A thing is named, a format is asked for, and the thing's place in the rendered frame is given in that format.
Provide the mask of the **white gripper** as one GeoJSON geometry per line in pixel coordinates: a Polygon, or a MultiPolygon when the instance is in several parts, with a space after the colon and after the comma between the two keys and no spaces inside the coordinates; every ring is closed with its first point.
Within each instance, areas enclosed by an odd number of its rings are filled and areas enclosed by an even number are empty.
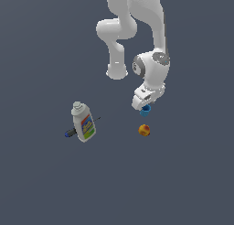
{"type": "Polygon", "coordinates": [[[142,108],[149,103],[154,103],[165,93],[165,85],[157,90],[149,90],[143,84],[134,91],[132,107],[141,111],[142,108]]]}

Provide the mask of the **blue cup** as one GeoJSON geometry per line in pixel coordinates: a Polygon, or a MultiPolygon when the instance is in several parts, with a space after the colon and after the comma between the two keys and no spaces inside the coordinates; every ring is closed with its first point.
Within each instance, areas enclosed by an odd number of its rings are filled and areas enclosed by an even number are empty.
{"type": "Polygon", "coordinates": [[[142,110],[140,111],[140,114],[142,115],[142,117],[146,117],[150,111],[151,111],[151,106],[147,104],[142,108],[142,110]]]}

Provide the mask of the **orange red peach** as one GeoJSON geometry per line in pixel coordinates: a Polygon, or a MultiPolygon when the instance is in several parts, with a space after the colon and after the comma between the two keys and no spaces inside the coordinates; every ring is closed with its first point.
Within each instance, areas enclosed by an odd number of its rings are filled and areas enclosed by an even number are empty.
{"type": "Polygon", "coordinates": [[[150,127],[146,124],[142,124],[139,128],[138,128],[138,133],[143,135],[143,136],[147,136],[150,134],[150,127]]]}

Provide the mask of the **white bleach cleanser bottle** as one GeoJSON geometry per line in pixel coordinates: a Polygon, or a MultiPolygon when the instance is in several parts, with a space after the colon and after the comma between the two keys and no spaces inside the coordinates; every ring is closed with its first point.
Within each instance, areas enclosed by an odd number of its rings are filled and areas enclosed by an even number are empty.
{"type": "Polygon", "coordinates": [[[73,123],[78,138],[82,143],[86,143],[96,134],[96,127],[90,108],[85,103],[74,102],[71,115],[73,116],[73,123]]]}

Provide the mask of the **black blue handled screwdriver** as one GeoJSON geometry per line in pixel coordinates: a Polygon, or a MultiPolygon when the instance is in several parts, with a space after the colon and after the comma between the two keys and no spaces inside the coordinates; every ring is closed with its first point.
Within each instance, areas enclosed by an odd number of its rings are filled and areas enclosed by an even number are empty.
{"type": "Polygon", "coordinates": [[[66,137],[71,137],[72,135],[74,135],[74,134],[76,134],[77,132],[76,132],[76,129],[75,128],[72,128],[72,129],[70,129],[70,130],[68,130],[66,133],[65,133],[65,136],[66,137]]]}

